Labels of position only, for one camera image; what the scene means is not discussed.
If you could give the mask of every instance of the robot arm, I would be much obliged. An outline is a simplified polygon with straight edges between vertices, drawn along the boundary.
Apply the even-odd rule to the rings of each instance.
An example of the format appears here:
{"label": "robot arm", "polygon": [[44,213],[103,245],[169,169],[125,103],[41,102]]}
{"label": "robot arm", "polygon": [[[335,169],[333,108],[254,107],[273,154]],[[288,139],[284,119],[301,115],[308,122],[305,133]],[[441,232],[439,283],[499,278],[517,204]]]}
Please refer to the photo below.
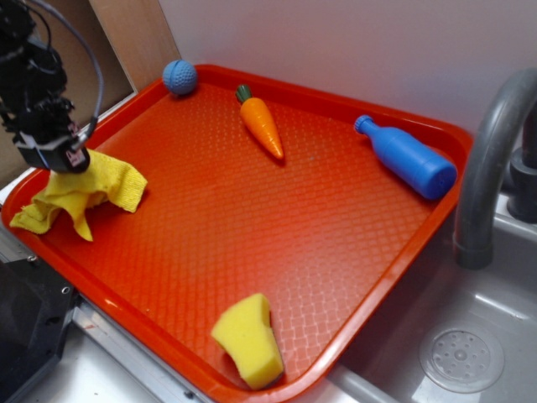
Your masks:
{"label": "robot arm", "polygon": [[[0,116],[29,165],[81,173],[90,164],[84,143],[96,126],[96,116],[88,131],[79,134],[69,117],[73,104],[60,95],[67,82],[61,58],[50,38],[44,44],[32,36],[35,21],[30,11],[34,10],[19,0],[0,0]],[[98,65],[96,69],[102,84]]]}

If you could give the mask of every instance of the metal sink basin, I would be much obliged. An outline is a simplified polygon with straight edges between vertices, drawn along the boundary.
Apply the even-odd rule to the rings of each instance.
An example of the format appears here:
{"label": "metal sink basin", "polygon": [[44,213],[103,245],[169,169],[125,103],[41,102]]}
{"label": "metal sink basin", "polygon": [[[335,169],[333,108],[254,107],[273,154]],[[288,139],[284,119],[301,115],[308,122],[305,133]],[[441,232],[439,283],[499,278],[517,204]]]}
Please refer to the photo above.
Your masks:
{"label": "metal sink basin", "polygon": [[494,261],[476,271],[454,263],[452,231],[453,217],[332,373],[357,400],[486,403],[537,396],[537,227],[497,214]]}

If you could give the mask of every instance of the red tray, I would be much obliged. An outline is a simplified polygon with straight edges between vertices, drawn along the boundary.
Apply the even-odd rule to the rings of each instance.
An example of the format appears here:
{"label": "red tray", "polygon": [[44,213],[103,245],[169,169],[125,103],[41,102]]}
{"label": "red tray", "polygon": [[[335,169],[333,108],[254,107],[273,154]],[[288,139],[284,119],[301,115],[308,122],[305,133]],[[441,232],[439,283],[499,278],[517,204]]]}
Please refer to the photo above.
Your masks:
{"label": "red tray", "polygon": [[[471,139],[409,113],[211,65],[188,97],[161,81],[102,121],[91,148],[133,164],[149,181],[135,214],[105,203],[87,212],[95,241],[60,214],[44,236],[13,233],[87,298],[210,398],[275,402],[310,388],[336,362],[442,224],[460,179],[427,201],[386,170],[364,113],[438,149],[463,171]],[[279,127],[285,160],[244,128],[234,92],[248,84]],[[36,171],[2,209],[41,190]],[[220,314],[263,292],[284,377],[251,391],[211,339]]]}

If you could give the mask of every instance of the yellow towel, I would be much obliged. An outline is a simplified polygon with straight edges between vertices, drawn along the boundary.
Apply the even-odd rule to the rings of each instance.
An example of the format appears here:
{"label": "yellow towel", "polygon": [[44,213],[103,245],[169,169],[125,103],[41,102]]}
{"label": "yellow towel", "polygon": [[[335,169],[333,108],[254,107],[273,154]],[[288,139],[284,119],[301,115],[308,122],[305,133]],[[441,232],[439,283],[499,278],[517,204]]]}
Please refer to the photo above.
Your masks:
{"label": "yellow towel", "polygon": [[147,185],[145,178],[126,162],[88,150],[91,163],[82,174],[50,172],[49,183],[9,223],[32,233],[46,233],[61,209],[66,210],[76,232],[93,241],[85,210],[110,201],[128,212],[136,212]]}

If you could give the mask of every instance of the blue bottle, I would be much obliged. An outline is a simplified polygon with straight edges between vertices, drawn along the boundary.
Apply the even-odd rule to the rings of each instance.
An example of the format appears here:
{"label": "blue bottle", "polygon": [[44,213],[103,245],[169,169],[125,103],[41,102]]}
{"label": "blue bottle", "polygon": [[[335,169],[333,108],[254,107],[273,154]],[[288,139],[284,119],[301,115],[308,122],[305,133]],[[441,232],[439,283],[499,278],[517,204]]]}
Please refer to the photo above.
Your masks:
{"label": "blue bottle", "polygon": [[354,123],[367,135],[377,157],[423,197],[443,197],[455,184],[456,167],[441,155],[398,128],[380,128],[366,115]]}

